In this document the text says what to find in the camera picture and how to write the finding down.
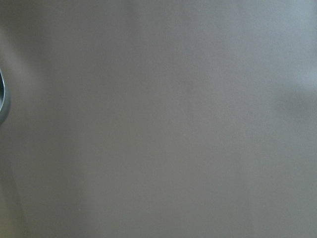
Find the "metal ice scoop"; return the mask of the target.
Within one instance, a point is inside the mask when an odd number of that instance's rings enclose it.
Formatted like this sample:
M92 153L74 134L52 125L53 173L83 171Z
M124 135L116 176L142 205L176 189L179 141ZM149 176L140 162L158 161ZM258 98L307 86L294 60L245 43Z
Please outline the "metal ice scoop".
M0 125L2 125L7 119L11 106L11 97L9 87L0 71Z

